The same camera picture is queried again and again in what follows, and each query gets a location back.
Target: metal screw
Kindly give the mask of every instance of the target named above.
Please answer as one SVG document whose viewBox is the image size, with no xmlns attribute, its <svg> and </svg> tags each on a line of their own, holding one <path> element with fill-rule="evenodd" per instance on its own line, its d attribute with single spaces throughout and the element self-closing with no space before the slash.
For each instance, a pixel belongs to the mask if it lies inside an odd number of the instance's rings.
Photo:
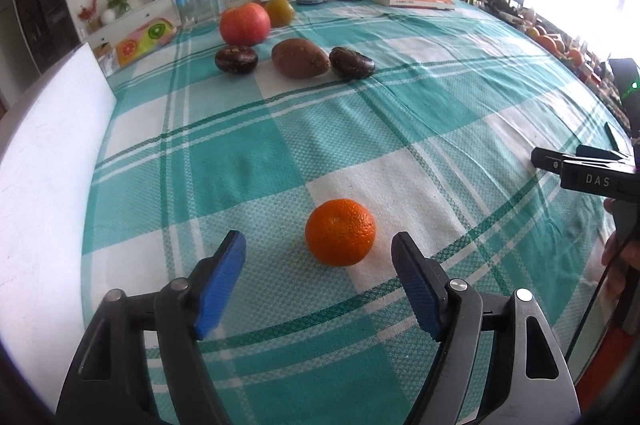
<svg viewBox="0 0 640 425">
<path fill-rule="evenodd" d="M 124 292 L 118 288 L 114 288 L 109 290 L 105 295 L 104 299 L 108 302 L 113 302 L 114 300 L 120 299 L 124 295 Z"/>
<path fill-rule="evenodd" d="M 182 291 L 187 289 L 189 280 L 185 277 L 178 277 L 171 281 L 171 289 L 175 291 Z"/>
<path fill-rule="evenodd" d="M 469 287 L 466 281 L 462 279 L 451 279 L 449 281 L 449 286 L 455 291 L 465 291 Z"/>
<path fill-rule="evenodd" d="M 520 288 L 516 290 L 516 297 L 523 302 L 529 302 L 533 299 L 533 294 L 525 288 Z"/>
</svg>

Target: black bookshelf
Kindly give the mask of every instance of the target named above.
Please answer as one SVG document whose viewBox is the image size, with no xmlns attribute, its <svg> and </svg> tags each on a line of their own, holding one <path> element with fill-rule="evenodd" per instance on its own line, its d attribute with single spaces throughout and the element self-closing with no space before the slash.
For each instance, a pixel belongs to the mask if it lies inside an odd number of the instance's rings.
<svg viewBox="0 0 640 425">
<path fill-rule="evenodd" d="M 41 73 L 80 44 L 66 0 L 14 0 L 22 32 Z"/>
</svg>

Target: apple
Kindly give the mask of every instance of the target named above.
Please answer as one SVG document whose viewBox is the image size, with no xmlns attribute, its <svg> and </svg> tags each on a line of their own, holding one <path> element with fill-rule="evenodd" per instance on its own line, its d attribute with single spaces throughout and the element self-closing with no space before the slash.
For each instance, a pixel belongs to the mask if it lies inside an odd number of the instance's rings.
<svg viewBox="0 0 640 425">
<path fill-rule="evenodd" d="M 269 14 L 254 2 L 229 8 L 220 17 L 220 35 L 229 46 L 260 44 L 270 31 Z"/>
</svg>

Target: tablecloth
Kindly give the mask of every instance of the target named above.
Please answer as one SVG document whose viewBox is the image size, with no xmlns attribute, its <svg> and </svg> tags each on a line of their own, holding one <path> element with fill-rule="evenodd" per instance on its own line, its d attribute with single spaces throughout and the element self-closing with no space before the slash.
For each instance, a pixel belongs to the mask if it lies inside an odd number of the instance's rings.
<svg viewBox="0 0 640 425">
<path fill-rule="evenodd" d="M 541 47 L 462 2 L 296 11 L 255 47 L 250 75 L 215 67 L 223 42 L 210 25 L 110 77 L 117 105 L 88 201 L 85 319 L 107 290 L 158 290 L 241 230 L 244 270 L 201 344 L 233 421 L 400 424 L 437 348 L 391 265 L 390 240 L 407 230 L 450 277 L 491 293 L 529 288 L 566 347 L 612 223 L 602 199 L 560 190 L 529 156 L 610 148 L 603 105 Z M 348 46 L 376 73 L 284 78 L 270 53 L 290 37 Z M 361 263 L 325 267 L 305 246 L 305 222 L 342 197 L 366 206 L 378 232 Z M 461 418 L 478 406 L 490 341 L 484 333 Z M 152 333 L 146 343 L 159 411 L 176 423 Z"/>
</svg>

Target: finger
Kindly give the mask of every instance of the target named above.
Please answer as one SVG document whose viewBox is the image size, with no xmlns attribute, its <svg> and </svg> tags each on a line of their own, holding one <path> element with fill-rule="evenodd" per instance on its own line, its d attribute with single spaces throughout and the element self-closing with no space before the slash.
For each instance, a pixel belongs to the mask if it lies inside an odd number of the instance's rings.
<svg viewBox="0 0 640 425">
<path fill-rule="evenodd" d="M 616 249 L 618 248 L 618 240 L 616 239 L 615 231 L 609 236 L 607 242 L 604 245 L 604 251 L 602 253 L 602 265 L 606 266 L 609 264 L 613 256 L 616 254 Z"/>
<path fill-rule="evenodd" d="M 631 241 L 620 254 L 629 266 L 640 269 L 640 242 Z"/>
<path fill-rule="evenodd" d="M 616 263 L 609 270 L 605 281 L 605 293 L 607 297 L 614 299 L 624 291 L 626 284 L 625 270 L 620 263 Z"/>
</svg>

